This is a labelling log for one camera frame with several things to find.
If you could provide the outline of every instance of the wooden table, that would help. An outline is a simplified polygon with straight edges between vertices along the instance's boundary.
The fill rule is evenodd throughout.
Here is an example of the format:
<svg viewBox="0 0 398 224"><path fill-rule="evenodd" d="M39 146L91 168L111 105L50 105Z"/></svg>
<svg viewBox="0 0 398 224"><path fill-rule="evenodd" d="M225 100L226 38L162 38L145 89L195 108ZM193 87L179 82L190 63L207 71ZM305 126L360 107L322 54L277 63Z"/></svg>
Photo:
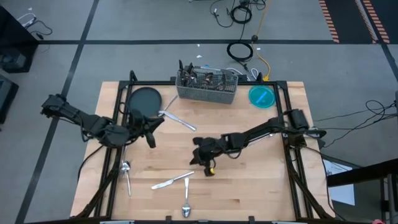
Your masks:
<svg viewBox="0 0 398 224"><path fill-rule="evenodd" d="M288 82L288 86L292 107L304 110L312 125L303 83ZM162 95L162 107L177 93L174 86L152 87ZM112 219L164 220L165 216L171 215L173 220L186 220L181 215L184 204L183 180L163 189L151 190L150 187L195 170L190 176L189 202L192 211L188 220L248 220L251 215L259 221L295 220L280 134L245 148L239 159L232 160L226 155L218 157L216 175L213 177L205 177L203 167L189 165L195 148L192 138L219 138L220 134L246 131L277 116L275 106L260 110L250 104L250 88L251 86L238 86L232 105L177 98L168 111L195 125L197 131L193 132L180 123L165 118L165 122L154 133L156 148L150 149L143 138L128 147L126 159L131 163L132 197L129 198L127 194L126 176L120 177ZM118 82L102 84L96 114L112 117L117 91ZM318 149L313 139L307 138L307 144ZM86 156L98 146L97 141L90 141ZM100 151L85 164L71 215L79 213L98 189L104 154L105 150ZM328 205L320 155L302 149L302 159L309 190L320 205L334 216ZM303 198L297 189L304 217Z"/></svg>

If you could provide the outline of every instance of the white paper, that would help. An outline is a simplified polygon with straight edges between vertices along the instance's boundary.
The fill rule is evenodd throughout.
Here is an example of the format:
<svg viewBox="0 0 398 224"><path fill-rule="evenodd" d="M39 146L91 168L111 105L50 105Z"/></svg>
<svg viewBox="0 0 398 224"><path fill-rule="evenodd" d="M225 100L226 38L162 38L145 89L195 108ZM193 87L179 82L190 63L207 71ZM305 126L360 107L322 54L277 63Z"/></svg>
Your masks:
<svg viewBox="0 0 398 224"><path fill-rule="evenodd" d="M335 162L330 162L328 160L323 160L323 161L325 163L327 175L338 174L352 169L351 167L344 166ZM338 187L329 187L329 192L332 200L346 203L349 205L355 205L353 184L338 186Z"/></svg>

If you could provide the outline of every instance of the black metal frame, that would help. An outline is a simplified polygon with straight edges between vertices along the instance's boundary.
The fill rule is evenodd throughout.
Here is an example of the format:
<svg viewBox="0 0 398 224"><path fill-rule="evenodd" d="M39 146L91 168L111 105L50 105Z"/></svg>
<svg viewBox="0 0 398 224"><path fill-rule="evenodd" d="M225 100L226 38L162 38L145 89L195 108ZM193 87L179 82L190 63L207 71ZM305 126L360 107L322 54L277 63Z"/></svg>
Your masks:
<svg viewBox="0 0 398 224"><path fill-rule="evenodd" d="M175 82L171 78L170 81L138 81L134 72L130 72L130 80L128 81L120 81L119 86L118 86L118 94L116 96L116 102L114 106L114 112L113 112L113 120L117 121L118 120L118 115L119 115L119 107L121 104L122 100L122 95L123 91L127 88L127 94L126 94L126 100L129 96L129 93L132 92L132 88L134 85L175 85ZM289 96L289 90L287 88L287 82L286 81L272 81L272 82L264 82L262 81L261 76L257 78L256 81L253 82L248 82L246 80L239 80L238 85L267 85L269 87L272 87L275 91L275 102L276 102L276 107L277 107L277 112L278 112L278 117L281 119L282 122L284 122L284 111L282 109L282 102L281 98L279 95L279 90L282 90L284 94L284 99L285 99L285 105L286 105L286 110L291 110L292 105L290 103L290 96ZM122 125L126 124L127 122L127 116L123 114L122 116ZM288 140L288 137L284 134L282 134L282 141L284 143L284 154L285 154L285 161L286 161L286 166L287 170L295 170L293 167L293 162L292 158L290 155L290 143ZM111 163L112 159L112 154L113 151L116 150L116 155L114 158L114 164L109 171L109 166ZM315 198L313 195L309 192L307 189L307 182L305 178L305 171L303 168L303 161L302 161L302 156L300 153L300 150L295 150L295 158L297 161L297 173L295 175L288 175L289 176L289 185L290 185L290 193L292 196L292 205L294 209L294 214L295 214L295 219L296 222L305 222L305 223L330 223L330 224L360 224L360 223L355 223L355 222L345 222L345 221L340 221L340 220L334 220L330 218L325 218L321 217L321 219L316 219L313 218L313 213L312 213L312 206L310 201L312 201L312 205L314 202L316 203ZM51 222L45 222L45 223L99 223L100 221L110 221L112 217L112 211L113 211L113 204L114 204L114 198L115 198L115 193L116 193L116 184L118 182L118 176L119 176L119 165L121 162L123 156L123 148L119 147L116 149L111 149L107 148L106 149L106 154L104 158L104 165L103 165L103 170L102 170L102 175L101 175L101 181L100 181L100 188L93 197L92 201L97 201L95 205L95 210L94 210L94 216L93 217L88 217L88 215L91 213L92 210L84 210L82 213L84 215L82 217L72 217L71 219L68 220L55 220ZM101 189L106 189L109 187L109 180L111 178L110 182L110 191L109 191L109 200L108 204L106 207L106 214L105 216L101 216L101 209L103 205L103 198L102 194L103 191ZM303 196L304 196L304 205L305 205L305 210L307 213L307 217L302 216L302 212L300 211L300 202L299 198L297 195L297 188L296 184L300 187L300 189L303 191ZM165 217L165 220L135 220L135 224L140 224L140 223L165 223L165 224L170 224L170 223L201 223L201 222L207 222L207 223L272 223L272 221L266 221L266 222L259 222L255 221L254 217L248 217L247 221L211 221L211 220L198 220L196 222L193 221L172 221L172 217L167 216Z"/></svg>

